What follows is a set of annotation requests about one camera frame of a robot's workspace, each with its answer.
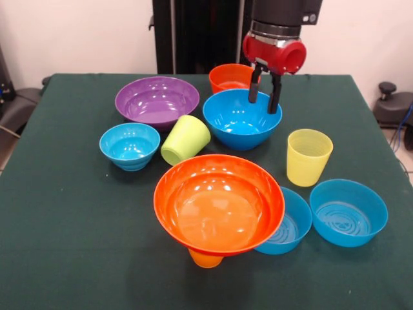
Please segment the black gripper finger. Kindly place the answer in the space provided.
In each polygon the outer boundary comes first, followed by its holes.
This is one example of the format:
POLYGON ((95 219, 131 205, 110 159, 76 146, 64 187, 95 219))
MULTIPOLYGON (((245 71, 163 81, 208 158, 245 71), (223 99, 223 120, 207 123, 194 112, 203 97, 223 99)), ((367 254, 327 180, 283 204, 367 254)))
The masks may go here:
POLYGON ((272 78, 272 92, 270 94, 270 99, 268 101, 268 113, 269 114, 276 114, 277 113, 277 108, 279 104, 279 99, 280 99, 280 93, 281 93, 281 75, 276 74, 274 72, 270 73, 271 78, 272 78))
POLYGON ((261 73, 262 73, 262 66, 259 63, 257 63, 255 65, 255 68, 251 76, 250 89, 248 93, 248 100, 250 103, 255 103, 257 100, 257 93, 259 89, 259 79, 261 77, 261 73))

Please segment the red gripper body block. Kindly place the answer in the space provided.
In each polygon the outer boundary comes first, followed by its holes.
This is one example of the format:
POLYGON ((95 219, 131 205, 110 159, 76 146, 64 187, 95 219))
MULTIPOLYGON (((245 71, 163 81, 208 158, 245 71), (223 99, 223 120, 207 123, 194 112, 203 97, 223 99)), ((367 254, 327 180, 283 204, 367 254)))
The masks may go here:
POLYGON ((277 46, 264 39, 251 34, 243 39, 243 53, 251 63, 264 65, 279 75, 295 74, 303 66, 307 50, 300 40, 287 40, 277 46))

